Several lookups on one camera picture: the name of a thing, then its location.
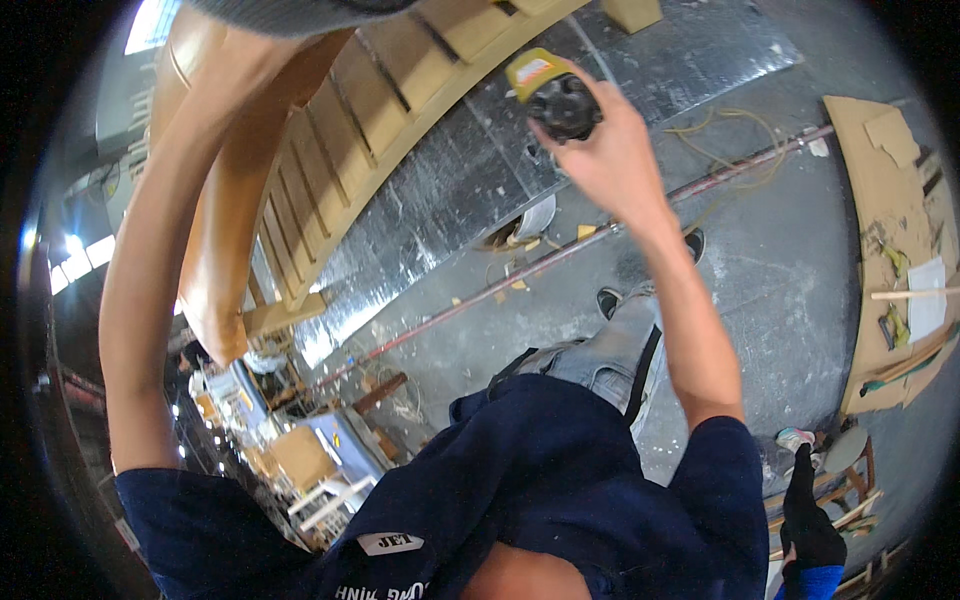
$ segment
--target concrete floor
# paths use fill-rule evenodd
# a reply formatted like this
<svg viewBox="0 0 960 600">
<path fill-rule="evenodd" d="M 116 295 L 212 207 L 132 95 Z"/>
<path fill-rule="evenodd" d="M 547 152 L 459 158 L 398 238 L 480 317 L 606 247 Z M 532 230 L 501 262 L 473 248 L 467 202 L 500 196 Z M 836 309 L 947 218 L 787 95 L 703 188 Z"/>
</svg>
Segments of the concrete floor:
<svg viewBox="0 0 960 600">
<path fill-rule="evenodd" d="M 743 85 L 652 131 L 668 190 L 701 177 L 708 161 L 662 129 L 699 123 L 709 106 L 746 108 L 787 136 L 827 122 L 820 101 L 825 94 L 903 100 L 917 141 L 942 147 L 916 86 L 866 9 L 836 0 L 757 4 L 804 53 L 805 63 Z M 749 120 L 719 122 L 697 133 L 696 140 L 722 156 L 744 156 L 770 145 L 764 130 Z M 829 426 L 852 359 L 859 316 L 857 222 L 835 138 L 829 137 L 828 144 L 828 157 L 809 150 L 792 153 L 776 177 L 757 190 L 721 189 L 675 206 L 681 221 L 690 223 L 716 194 L 725 196 L 703 227 L 708 244 L 700 272 L 741 361 L 747 424 L 772 467 L 768 493 L 785 487 L 778 473 L 790 459 L 785 451 L 776 451 L 773 436 L 785 426 Z M 607 219 L 569 187 L 558 194 L 558 213 L 548 234 L 565 244 L 575 237 L 578 224 L 599 225 Z M 513 254 L 464 249 L 389 304 L 314 377 L 323 378 L 324 369 L 392 340 L 447 308 L 453 298 L 484 288 L 485 277 L 503 277 L 511 260 L 522 263 L 551 250 L 545 244 Z M 617 233 L 528 279 L 528 290 L 510 290 L 503 303 L 485 300 L 432 327 L 366 367 L 373 375 L 396 367 L 416 382 L 371 411 L 369 420 L 416 452 L 447 426 L 450 401 L 485 387 L 528 347 L 594 334 L 604 323 L 594 303 L 596 290 L 605 285 L 629 290 L 644 278 L 643 257 L 627 234 Z M 358 374 L 338 381 L 337 393 L 356 393 Z M 886 495 L 876 505 L 880 524 L 873 534 L 849 542 L 848 570 L 860 568 L 919 525 L 921 507 L 934 497 L 951 454 L 960 422 L 958 389 L 960 355 L 954 355 L 910 407 L 861 417 L 873 434 L 878 484 Z M 914 446 L 921 435 L 923 458 Z M 650 479 L 669 481 L 685 439 L 677 399 L 669 386 L 660 386 L 638 442 Z"/>
</svg>

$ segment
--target sleeve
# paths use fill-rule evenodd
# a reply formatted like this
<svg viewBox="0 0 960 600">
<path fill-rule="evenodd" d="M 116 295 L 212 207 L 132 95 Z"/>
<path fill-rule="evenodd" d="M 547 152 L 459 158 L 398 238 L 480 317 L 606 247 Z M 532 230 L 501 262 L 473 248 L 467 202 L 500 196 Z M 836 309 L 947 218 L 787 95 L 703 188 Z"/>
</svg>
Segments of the sleeve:
<svg viewBox="0 0 960 600">
<path fill-rule="evenodd" d="M 669 489 L 684 505 L 720 568 L 762 590 L 770 538 L 763 508 L 763 473 L 747 427 L 713 417 L 690 434 Z"/>
<path fill-rule="evenodd" d="M 804 600 L 829 600 L 840 585 L 841 578 L 843 578 L 843 566 L 817 566 L 800 570 L 796 576 L 795 585 L 798 594 L 795 597 Z M 784 581 L 774 600 L 786 598 L 786 586 L 787 583 Z"/>
<path fill-rule="evenodd" d="M 117 475 L 116 490 L 154 581 L 169 598 L 240 586 L 253 591 L 314 558 L 287 541 L 232 479 L 138 468 Z"/>
</svg>

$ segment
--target forearm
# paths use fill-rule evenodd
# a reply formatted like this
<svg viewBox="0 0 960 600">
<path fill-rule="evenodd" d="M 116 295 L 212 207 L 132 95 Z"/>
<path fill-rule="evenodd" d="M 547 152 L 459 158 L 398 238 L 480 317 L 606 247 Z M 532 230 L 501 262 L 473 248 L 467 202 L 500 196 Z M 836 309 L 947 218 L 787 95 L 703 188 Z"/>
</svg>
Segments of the forearm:
<svg viewBox="0 0 960 600">
<path fill-rule="evenodd" d="M 287 58 L 270 48 L 244 56 L 245 41 L 228 36 L 192 82 L 151 153 L 117 236 L 99 339 L 118 472 L 179 461 L 163 366 L 197 200 L 231 123 Z"/>
<path fill-rule="evenodd" d="M 690 430 L 710 417 L 743 420 L 736 354 L 666 200 L 627 227 L 657 286 L 667 366 Z"/>
</svg>

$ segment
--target yellow cable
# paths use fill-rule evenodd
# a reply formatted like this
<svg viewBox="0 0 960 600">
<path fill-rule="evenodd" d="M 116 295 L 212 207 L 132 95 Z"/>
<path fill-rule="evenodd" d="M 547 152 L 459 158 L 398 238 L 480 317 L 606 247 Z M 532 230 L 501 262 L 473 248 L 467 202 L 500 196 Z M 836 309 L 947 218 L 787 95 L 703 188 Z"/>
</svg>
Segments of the yellow cable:
<svg viewBox="0 0 960 600">
<path fill-rule="evenodd" d="M 786 158 L 786 151 L 784 150 L 784 146 L 786 145 L 786 142 L 783 142 L 783 145 L 781 146 L 780 140 L 777 138 L 777 134 L 774 132 L 773 128 L 771 128 L 770 125 L 768 125 L 767 122 L 764 121 L 762 118 L 760 118 L 759 116 L 753 114 L 748 110 L 745 110 L 743 108 L 720 108 L 719 110 L 716 111 L 716 113 L 725 118 L 746 117 L 748 119 L 752 119 L 753 121 L 757 122 L 764 130 L 767 131 L 767 133 L 770 134 L 770 140 L 773 143 L 774 152 L 777 154 L 777 159 L 774 161 L 773 165 L 771 165 L 769 169 L 764 171 L 758 180 L 753 181 L 751 183 L 732 183 L 731 187 L 734 189 L 742 189 L 742 190 L 755 189 L 760 187 L 761 185 L 766 185 L 771 180 L 773 180 L 774 176 L 777 174 L 777 171 L 780 169 L 780 166 L 783 164 L 783 160 Z M 709 125 L 710 122 L 713 120 L 713 114 L 714 114 L 713 107 L 710 107 L 707 113 L 707 118 L 700 125 L 697 125 L 694 127 L 688 127 L 688 128 L 670 128 L 670 129 L 665 129 L 663 131 L 666 133 L 676 134 L 677 137 L 679 137 L 684 144 L 690 147 L 690 149 L 694 150 L 698 154 L 701 154 L 703 156 L 706 156 L 712 159 L 713 164 L 710 165 L 710 168 L 709 168 L 710 173 L 714 172 L 715 170 L 714 165 L 716 164 L 723 165 L 729 169 L 735 169 L 736 167 L 733 165 L 732 162 L 724 158 L 721 158 L 720 156 L 717 156 L 713 153 L 710 153 L 707 150 L 704 150 L 697 144 L 690 141 L 690 139 L 686 136 L 688 133 L 698 132 L 699 130 Z M 701 215 L 697 217 L 692 224 L 690 224 L 684 229 L 684 235 L 689 234 L 692 230 L 702 225 L 703 222 L 707 219 L 707 216 L 709 216 L 710 213 L 716 210 L 717 206 L 720 205 L 720 201 L 723 200 L 725 197 L 726 197 L 726 193 L 721 194 L 720 196 L 717 196 L 717 198 L 714 199 L 713 202 L 711 202 L 707 206 L 707 209 L 704 210 L 704 212 L 701 213 Z"/>
</svg>

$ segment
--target light blue jeans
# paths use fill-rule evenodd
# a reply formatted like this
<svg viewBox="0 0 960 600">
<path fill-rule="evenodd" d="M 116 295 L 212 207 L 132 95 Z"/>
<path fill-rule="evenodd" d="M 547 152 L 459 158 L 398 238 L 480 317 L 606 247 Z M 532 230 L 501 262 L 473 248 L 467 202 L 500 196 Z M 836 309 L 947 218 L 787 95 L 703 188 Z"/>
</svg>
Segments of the light blue jeans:
<svg viewBox="0 0 960 600">
<path fill-rule="evenodd" d="M 541 348 L 517 367 L 516 374 L 540 373 L 582 385 L 625 413 L 640 355 L 654 325 L 663 330 L 657 299 L 631 294 L 592 338 Z M 660 336 L 644 382 L 640 411 L 630 427 L 634 439 L 650 412 L 650 398 L 666 378 L 666 353 Z"/>
</svg>

